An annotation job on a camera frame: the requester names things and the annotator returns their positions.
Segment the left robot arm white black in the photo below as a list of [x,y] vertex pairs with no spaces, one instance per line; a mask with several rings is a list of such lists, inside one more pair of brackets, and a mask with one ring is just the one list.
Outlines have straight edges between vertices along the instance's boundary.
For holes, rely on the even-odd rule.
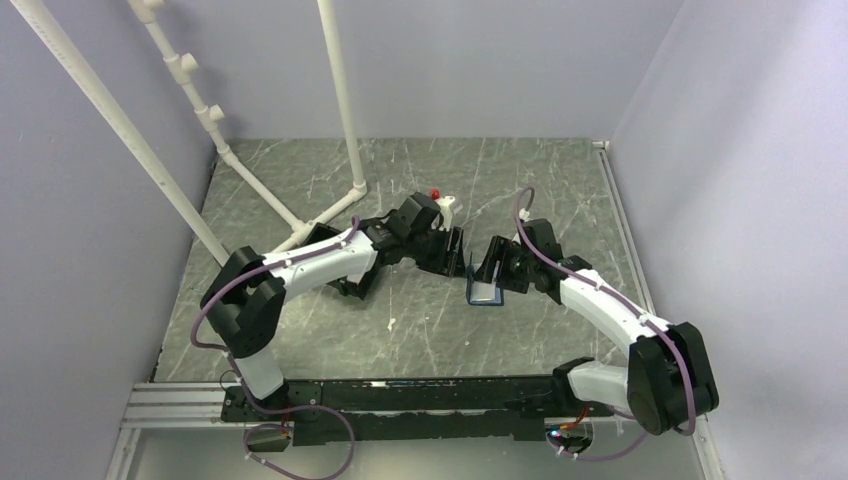
[[264,420],[286,409],[286,380],[270,344],[287,302],[324,285],[363,298],[382,269],[406,259],[425,272],[462,276],[463,231],[453,223],[461,209],[454,196],[415,192],[345,230],[317,224],[296,249],[234,251],[202,297],[199,318],[219,336],[215,347],[247,387],[248,407]]

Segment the blue leather card holder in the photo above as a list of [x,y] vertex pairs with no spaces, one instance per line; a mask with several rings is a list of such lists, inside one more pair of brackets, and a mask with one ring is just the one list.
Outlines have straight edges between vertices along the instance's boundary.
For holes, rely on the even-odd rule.
[[504,305],[504,290],[496,290],[493,286],[484,285],[474,280],[474,272],[483,262],[471,263],[466,268],[466,300],[475,307],[501,307]]

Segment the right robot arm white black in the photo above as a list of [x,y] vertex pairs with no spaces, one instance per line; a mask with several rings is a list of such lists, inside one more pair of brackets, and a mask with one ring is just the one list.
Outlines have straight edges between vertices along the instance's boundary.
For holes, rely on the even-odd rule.
[[467,273],[471,305],[501,305],[505,292],[530,289],[581,315],[626,360],[623,367],[581,357],[554,369],[543,400],[564,415],[602,404],[632,417],[652,435],[691,435],[719,395],[700,331],[673,324],[629,300],[577,255],[565,256],[545,219],[521,220],[513,238],[492,238]]

